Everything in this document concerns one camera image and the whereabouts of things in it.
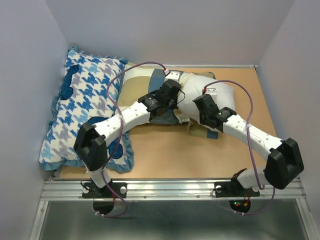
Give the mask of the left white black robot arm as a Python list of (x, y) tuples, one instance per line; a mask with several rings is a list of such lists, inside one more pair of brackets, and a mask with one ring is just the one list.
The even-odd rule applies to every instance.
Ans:
[(90, 124), (88, 121), (79, 128), (73, 149), (84, 163), (94, 183), (94, 191), (100, 197), (111, 193), (111, 178), (108, 176), (107, 163), (112, 153), (108, 146), (122, 137), (123, 133), (162, 116), (168, 109), (176, 107), (182, 86), (172, 80), (135, 101), (124, 111), (109, 119)]

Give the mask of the blue tan white patchwork pillow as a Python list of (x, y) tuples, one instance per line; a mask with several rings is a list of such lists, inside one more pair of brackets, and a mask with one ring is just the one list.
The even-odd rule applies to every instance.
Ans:
[[(209, 77), (211, 79), (216, 79), (213, 72), (192, 72), (193, 75), (200, 75)], [(147, 66), (136, 67), (127, 71), (122, 77), (122, 87), (117, 100), (117, 105), (123, 112), (125, 109), (130, 107), (138, 98), (158, 90), (165, 81), (165, 74), (162, 69), (151, 68)], [(167, 110), (163, 115), (154, 118), (150, 121), (151, 124), (156, 125), (178, 125), (182, 124), (176, 117), (173, 109)], [(211, 131), (195, 121), (187, 120), (188, 131), (190, 135), (209, 138), (217, 140), (219, 135), (216, 131)]]

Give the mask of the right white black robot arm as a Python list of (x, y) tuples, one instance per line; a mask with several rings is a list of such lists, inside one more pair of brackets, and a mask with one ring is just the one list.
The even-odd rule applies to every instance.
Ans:
[(230, 182), (233, 194), (242, 195), (260, 185), (283, 190), (305, 169), (299, 145), (294, 139), (283, 140), (269, 135), (248, 124), (234, 110), (228, 107), (219, 109), (209, 94), (203, 94), (193, 102), (199, 111), (201, 125), (238, 139), (266, 161), (264, 167), (258, 168), (254, 164), (251, 169), (236, 173)]

